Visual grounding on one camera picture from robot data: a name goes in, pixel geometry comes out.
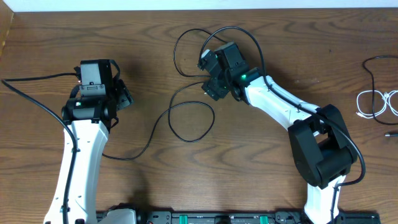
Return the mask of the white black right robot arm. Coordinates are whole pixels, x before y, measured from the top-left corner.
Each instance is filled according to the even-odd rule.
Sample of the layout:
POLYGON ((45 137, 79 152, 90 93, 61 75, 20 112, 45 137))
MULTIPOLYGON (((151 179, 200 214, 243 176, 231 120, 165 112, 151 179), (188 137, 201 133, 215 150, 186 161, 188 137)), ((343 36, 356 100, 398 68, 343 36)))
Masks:
POLYGON ((228 93, 276 120, 289 135, 295 166, 307 182, 304 214, 310 223, 336 220, 340 184, 358 159, 340 111, 302 101, 258 67, 250 68, 234 42, 204 50, 198 67, 210 79, 202 88, 214 100, 228 93))

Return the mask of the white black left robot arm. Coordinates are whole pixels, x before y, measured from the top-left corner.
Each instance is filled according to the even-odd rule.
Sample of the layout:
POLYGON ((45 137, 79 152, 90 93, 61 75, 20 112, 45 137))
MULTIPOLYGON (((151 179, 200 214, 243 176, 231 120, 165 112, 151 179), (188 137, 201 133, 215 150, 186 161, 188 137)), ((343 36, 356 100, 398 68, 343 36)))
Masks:
POLYGON ((44 223, 96 223, 101 157, 117 112, 133 103, 111 59, 83 60, 79 84, 62 108, 64 151, 58 183, 44 223))

